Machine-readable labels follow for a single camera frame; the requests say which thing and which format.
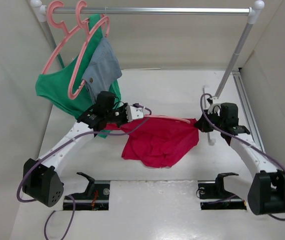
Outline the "pink plastic hanger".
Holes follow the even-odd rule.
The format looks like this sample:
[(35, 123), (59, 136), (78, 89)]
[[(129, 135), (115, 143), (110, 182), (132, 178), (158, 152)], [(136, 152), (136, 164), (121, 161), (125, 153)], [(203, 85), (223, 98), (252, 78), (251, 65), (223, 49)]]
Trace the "pink plastic hanger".
[(180, 117), (173, 117), (173, 116), (166, 116), (166, 115), (154, 115), (154, 114), (145, 114), (145, 118), (159, 118), (159, 119), (168, 119), (168, 120), (173, 120), (173, 121), (179, 121), (179, 122), (184, 122), (187, 124), (190, 124), (191, 121), (186, 119), (186, 118), (180, 118)]

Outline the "red t shirt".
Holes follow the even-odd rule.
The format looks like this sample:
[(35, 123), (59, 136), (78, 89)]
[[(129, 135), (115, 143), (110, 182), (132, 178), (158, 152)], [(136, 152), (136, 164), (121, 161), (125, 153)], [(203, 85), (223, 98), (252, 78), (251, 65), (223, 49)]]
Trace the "red t shirt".
[(151, 168), (172, 167), (199, 142), (194, 118), (189, 123), (159, 117), (135, 120), (121, 126), (109, 123), (106, 130), (121, 130), (129, 137), (122, 151), (125, 160), (139, 160)]

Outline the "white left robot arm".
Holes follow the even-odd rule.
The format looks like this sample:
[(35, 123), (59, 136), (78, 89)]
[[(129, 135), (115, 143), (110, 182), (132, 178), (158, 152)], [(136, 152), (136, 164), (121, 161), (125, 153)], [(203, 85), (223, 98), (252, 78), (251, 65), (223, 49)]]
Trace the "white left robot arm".
[(73, 124), (68, 133), (46, 154), (39, 159), (28, 159), (23, 166), (23, 178), (17, 190), (20, 202), (21, 193), (47, 207), (54, 206), (65, 191), (61, 174), (67, 163), (83, 145), (97, 135), (108, 135), (107, 124), (121, 126), (131, 122), (134, 117), (142, 117), (140, 108), (128, 103), (118, 106), (116, 95), (102, 91), (96, 102), (86, 109)]

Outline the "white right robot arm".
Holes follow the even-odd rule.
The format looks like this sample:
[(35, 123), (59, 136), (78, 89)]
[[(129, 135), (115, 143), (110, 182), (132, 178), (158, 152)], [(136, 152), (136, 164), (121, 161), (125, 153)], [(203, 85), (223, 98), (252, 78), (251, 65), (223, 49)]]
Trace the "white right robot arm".
[(215, 194), (219, 197), (235, 194), (247, 201), (254, 215), (269, 215), (285, 222), (285, 167), (258, 148), (248, 128), (239, 125), (236, 104), (212, 102), (201, 111), (194, 126), (203, 133), (220, 132), (252, 176), (252, 181), (246, 181), (238, 173), (220, 173), (213, 185)]

